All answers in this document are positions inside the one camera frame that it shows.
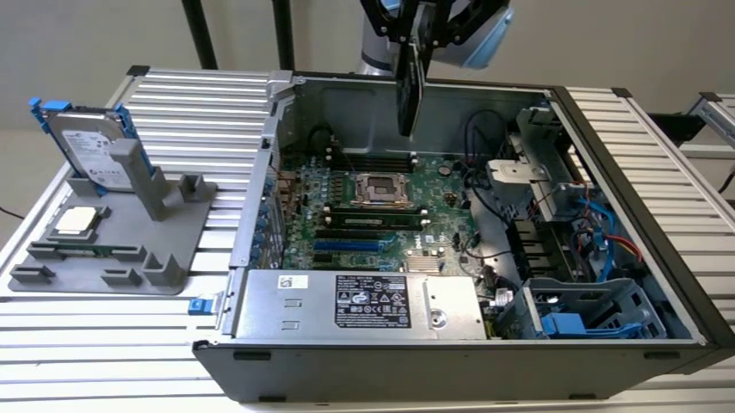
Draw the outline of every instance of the red cable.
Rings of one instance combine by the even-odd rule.
[[[625,243],[631,248],[631,250],[635,251],[635,256],[638,257],[639,262],[643,261],[643,255],[641,253],[641,249],[639,249],[639,247],[635,246],[635,244],[633,243],[631,240],[629,240],[623,237],[618,237],[615,235],[607,235],[606,237],[615,240],[615,241],[618,241],[619,243]]]

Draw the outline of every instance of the black pole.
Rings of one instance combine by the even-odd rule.
[[[218,58],[215,48],[211,45],[210,29],[207,28],[207,17],[204,16],[202,0],[182,0],[184,6],[186,21],[192,32],[194,46],[199,56],[199,64],[203,69],[218,69]]]
[[[278,62],[283,71],[292,71],[295,64],[291,0],[274,0],[274,21],[276,22]]]

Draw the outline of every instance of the power supply label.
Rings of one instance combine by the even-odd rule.
[[[410,329],[406,277],[338,275],[335,323],[343,329]]]

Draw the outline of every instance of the cpu socket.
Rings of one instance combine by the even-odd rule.
[[[359,174],[355,177],[352,205],[364,207],[411,207],[407,179],[402,174]]]

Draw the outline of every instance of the motherboard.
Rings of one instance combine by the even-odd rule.
[[[286,269],[445,275],[479,271],[479,263],[462,251],[475,222],[457,160],[398,161],[286,158],[279,180]]]

